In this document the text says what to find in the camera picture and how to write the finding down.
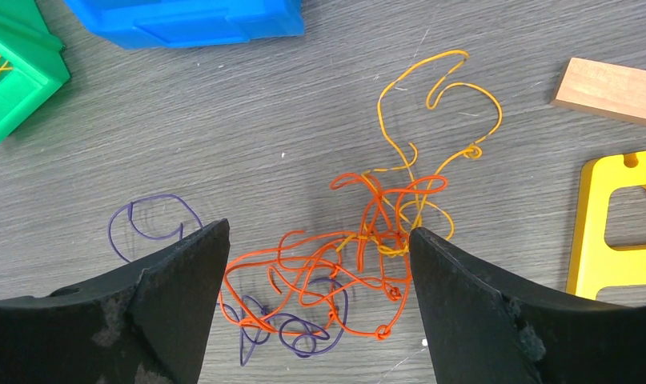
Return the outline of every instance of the red-orange cord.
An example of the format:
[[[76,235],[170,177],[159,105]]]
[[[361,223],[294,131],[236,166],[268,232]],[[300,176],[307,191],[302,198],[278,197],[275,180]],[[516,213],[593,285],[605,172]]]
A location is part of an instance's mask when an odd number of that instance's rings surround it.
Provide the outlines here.
[[[410,162],[407,160],[404,152],[393,141],[393,139],[391,139],[386,131],[386,127],[384,126],[383,122],[381,102],[383,100],[383,97],[389,90],[393,89],[393,87],[395,87],[395,85],[399,81],[407,77],[417,67],[420,67],[429,62],[433,62],[440,58],[445,58],[453,55],[463,56],[463,59],[455,64],[447,72],[447,74],[445,74],[433,86],[431,92],[429,92],[427,96],[426,107],[429,110],[434,110],[438,105],[439,100],[446,91],[459,86],[463,86],[465,88],[477,90],[490,98],[490,100],[492,100],[492,102],[495,104],[495,107],[497,108],[497,122],[495,126],[483,137],[475,140],[469,146],[467,146],[463,150],[456,152],[447,160],[445,160],[445,162],[443,162],[443,164],[438,167],[437,171],[433,175],[427,176],[425,178],[415,179],[411,167],[415,164],[417,157],[419,156],[419,151],[414,144],[410,143],[410,147],[415,152],[415,156]],[[325,330],[329,329],[333,323],[337,323],[339,327],[343,328],[346,332],[357,336],[366,336],[377,338],[378,340],[383,340],[391,335],[392,327],[395,325],[395,323],[398,321],[398,318],[403,313],[403,309],[409,295],[410,283],[412,280],[410,273],[410,261],[407,254],[407,244],[409,243],[408,240],[410,230],[422,225],[422,213],[424,207],[428,205],[431,208],[438,210],[449,221],[451,230],[450,234],[446,238],[450,238],[455,232],[455,223],[450,215],[445,212],[445,210],[442,210],[440,207],[438,207],[435,203],[428,201],[429,196],[442,191],[447,186],[447,180],[440,175],[441,171],[445,168],[445,166],[447,166],[447,164],[458,157],[470,159],[479,158],[483,154],[483,151],[479,147],[479,144],[487,139],[491,134],[494,134],[502,124],[503,113],[500,103],[495,99],[494,96],[492,96],[492,94],[475,84],[466,82],[453,82],[451,84],[448,84],[435,96],[434,101],[433,97],[435,95],[435,92],[445,81],[445,78],[449,74],[452,74],[455,70],[460,68],[467,59],[468,54],[462,50],[451,50],[424,59],[406,70],[405,73],[400,75],[394,82],[389,84],[379,96],[379,101],[377,102],[379,127],[381,128],[384,138],[386,138],[387,142],[391,144],[391,146],[393,146],[393,148],[400,155],[404,165],[393,167],[391,169],[375,169],[373,170],[373,172],[406,170],[410,174],[410,184],[408,184],[405,188],[393,188],[385,190],[381,186],[379,180],[369,171],[363,174],[342,174],[337,177],[330,184],[331,189],[338,190],[345,186],[361,184],[365,186],[372,195],[370,202],[365,206],[363,210],[358,230],[341,230],[337,232],[330,232],[328,234],[319,234],[298,240],[297,242],[289,245],[284,245],[285,241],[288,240],[290,236],[302,235],[305,233],[303,230],[293,230],[292,232],[288,232],[280,238],[280,242],[277,247],[250,252],[228,263],[226,274],[223,278],[223,283],[229,293],[231,293],[231,296],[233,296],[235,301],[237,301],[238,304],[245,310],[246,317],[239,321],[235,321],[231,316],[229,316],[223,305],[223,295],[219,293],[220,308],[226,320],[243,328],[261,329],[265,332],[276,334],[279,332],[279,330],[277,330],[273,325],[269,324],[267,320],[276,315],[279,311],[283,310],[292,295],[296,294],[299,304],[303,307],[318,306],[324,303],[326,303],[330,307],[329,320],[323,327]],[[432,188],[435,182],[440,182],[440,186]],[[420,186],[424,183],[427,183],[427,185],[423,189],[421,189]],[[406,195],[414,195],[414,199],[403,203],[403,199]],[[403,210],[408,206],[415,206],[415,209],[417,210],[416,215],[412,220],[407,218],[405,216],[405,213],[403,212]],[[410,224],[410,228],[405,229],[403,227],[403,224],[405,222]],[[319,240],[326,240],[327,242],[309,255],[283,256],[284,251],[294,251],[302,245]],[[375,245],[375,248],[377,250],[376,254],[378,256],[380,277],[363,278],[358,276],[354,272],[351,272],[348,268],[343,267],[343,250],[352,242],[356,244],[357,247],[355,255],[355,269],[358,274],[361,274],[363,272],[366,259],[365,252],[368,245]],[[336,253],[335,262],[329,261],[324,258],[324,256],[332,251]],[[274,257],[262,261],[251,260],[266,254],[273,254]],[[384,259],[386,257],[400,257],[403,259],[405,265],[404,277],[393,277],[386,274],[386,270],[384,268]],[[231,285],[231,282],[229,281],[229,276],[236,270],[256,267],[266,267],[267,277],[269,283],[273,287],[273,290],[277,294],[284,294],[283,300],[281,301],[280,305],[277,308],[271,310],[268,315],[261,317],[256,316],[247,307],[245,302],[241,300],[240,295],[235,292],[233,286]],[[314,272],[316,272],[317,270],[328,270],[328,277],[337,279],[337,281],[339,280],[339,274],[342,274],[346,278],[349,278],[351,281],[337,289],[335,289],[335,286],[332,285],[332,291],[329,294],[319,294],[317,292],[309,291],[307,290],[308,284],[311,281]],[[294,280],[290,281],[285,278],[285,276],[283,276],[283,272],[295,273],[296,276]],[[286,287],[285,293],[283,293],[283,290],[281,290],[278,284],[276,284],[275,278],[279,279],[279,283]],[[358,284],[365,286],[370,290],[382,291],[383,294],[392,302],[400,301],[398,310],[395,312],[395,315],[388,324],[381,324],[377,326],[374,331],[355,330],[350,328],[348,325],[343,324],[343,322],[339,319],[339,311],[335,306],[334,296],[340,293],[342,290],[347,290],[349,287]],[[299,336],[302,333],[288,331],[283,332],[283,334],[288,336]]]

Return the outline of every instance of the wooden block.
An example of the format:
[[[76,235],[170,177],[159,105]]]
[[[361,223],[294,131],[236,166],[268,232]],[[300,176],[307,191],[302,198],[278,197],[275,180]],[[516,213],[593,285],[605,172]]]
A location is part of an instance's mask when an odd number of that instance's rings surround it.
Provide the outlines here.
[[[571,58],[551,104],[646,126],[646,70]]]

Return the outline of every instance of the blue bin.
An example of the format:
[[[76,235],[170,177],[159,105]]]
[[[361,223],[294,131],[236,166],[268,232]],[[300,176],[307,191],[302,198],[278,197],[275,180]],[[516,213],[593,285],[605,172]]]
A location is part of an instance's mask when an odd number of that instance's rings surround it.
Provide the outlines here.
[[[125,49],[211,46],[303,34],[301,0],[65,0]]]

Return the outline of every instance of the purple cord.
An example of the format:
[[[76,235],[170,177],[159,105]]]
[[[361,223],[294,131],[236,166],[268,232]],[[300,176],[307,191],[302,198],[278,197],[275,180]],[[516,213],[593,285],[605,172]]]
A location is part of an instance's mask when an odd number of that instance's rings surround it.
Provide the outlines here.
[[[172,199],[180,202],[183,205],[183,207],[186,208],[186,210],[193,215],[193,218],[195,219],[195,222],[198,223],[198,226],[200,228],[203,227],[203,222],[200,221],[200,217],[191,209],[190,206],[188,206],[188,204],[186,202],[183,201],[183,199],[181,199],[179,196],[177,196],[175,194],[157,194],[155,196],[149,196],[147,198],[140,198],[139,200],[130,202],[129,204],[127,204],[127,205],[123,206],[122,208],[120,208],[119,210],[115,211],[113,216],[110,217],[110,221],[108,222],[108,242],[110,243],[110,246],[113,248],[113,251],[115,251],[115,253],[122,260],[124,260],[125,262],[131,262],[131,260],[126,258],[118,250],[118,247],[115,246],[115,243],[113,242],[113,222],[115,221],[115,218],[117,218],[118,215],[120,215],[124,210],[127,210],[127,219],[129,220],[132,228],[134,228],[134,231],[137,234],[143,236],[144,238],[147,238],[148,240],[166,240],[168,238],[174,237],[176,234],[179,234],[179,240],[181,240],[183,238],[183,223],[182,222],[179,223],[179,226],[177,227],[177,229],[172,231],[170,234],[166,234],[164,236],[149,236],[147,234],[144,234],[134,224],[134,219],[133,219],[133,216],[134,216],[134,204],[138,204],[140,202],[149,202],[149,201],[152,201],[152,200],[158,200],[158,199],[162,199],[162,198],[172,198]]]
[[[130,225],[132,228],[134,228],[134,231],[139,234],[140,236],[148,239],[148,240],[166,240],[168,238],[173,238],[175,235],[179,235],[179,240],[183,238],[183,223],[180,222],[179,226],[173,230],[171,233],[166,234],[164,236],[150,236],[147,234],[144,234],[135,224],[134,224],[134,204],[138,204],[140,202],[149,202],[152,200],[158,200],[162,198],[172,198],[178,202],[180,202],[184,208],[188,212],[193,215],[193,218],[195,221],[198,223],[198,226],[200,228],[203,227],[203,222],[200,220],[200,217],[191,209],[191,207],[183,201],[179,196],[175,194],[158,194],[155,196],[149,196],[147,198],[140,198],[139,200],[135,200],[133,202],[130,202],[129,204],[123,206],[119,210],[115,211],[113,216],[110,217],[110,221],[108,222],[108,242],[110,243],[110,246],[113,248],[113,251],[125,262],[131,262],[128,258],[126,258],[119,250],[118,247],[115,246],[115,243],[113,242],[113,222],[115,219],[124,211],[127,211],[127,220],[129,221]],[[331,282],[335,284],[338,288],[341,288],[342,285],[341,283],[337,282],[333,278],[317,278],[315,280],[312,280],[308,283],[310,286],[311,284],[317,284],[320,282]],[[344,296],[344,311],[343,311],[343,316],[342,316],[342,324],[346,325],[346,321],[348,318],[348,294],[346,290],[342,290],[342,294]],[[265,306],[262,306],[259,302],[256,301],[256,299],[252,298],[251,296],[245,295],[243,296],[243,302],[250,301],[254,303],[258,308],[259,312],[261,313],[262,316],[267,316],[269,314],[269,311]],[[234,320],[236,322],[239,322],[241,319],[245,318],[245,310],[240,309],[240,316],[238,316],[238,312],[233,309],[233,307],[229,306],[228,304],[224,304],[224,308],[227,309],[233,316]],[[336,338],[332,341],[332,344],[327,346],[326,348],[323,348],[321,350],[316,350],[318,347],[318,341],[327,341],[331,339],[330,334],[321,326],[318,326],[314,324],[313,322],[309,322],[307,320],[304,320],[298,316],[295,316],[293,314],[285,313],[285,312],[279,312],[277,314],[271,315],[266,322],[271,324],[271,322],[276,319],[276,318],[287,318],[283,322],[283,324],[280,325],[280,328],[278,329],[278,336],[280,339],[280,342],[289,350],[291,350],[296,356],[300,358],[309,358],[311,356],[317,356],[319,354],[324,354],[326,352],[329,352],[332,348],[334,348],[338,343],[339,340],[341,339],[344,329],[341,329],[339,333],[337,334]],[[285,327],[288,326],[291,323],[298,323],[300,324],[304,329],[305,332],[302,333],[301,335],[297,336],[291,344],[287,343],[285,340],[285,337],[283,333],[285,332]],[[269,333],[266,332],[266,336],[259,340],[259,336],[262,334],[263,330],[259,329],[257,330],[254,339],[250,338],[250,335],[247,334],[247,331],[244,328],[240,328],[240,340],[239,340],[239,348],[240,348],[240,366],[245,366],[247,362],[250,361],[250,358],[252,357],[252,354],[255,351],[255,348],[257,346],[261,346],[265,344],[268,339],[271,337]],[[309,339],[311,340],[311,350],[301,350],[297,348],[297,343],[301,342],[304,339]],[[249,349],[247,350],[247,353],[245,354],[245,340],[250,343]]]

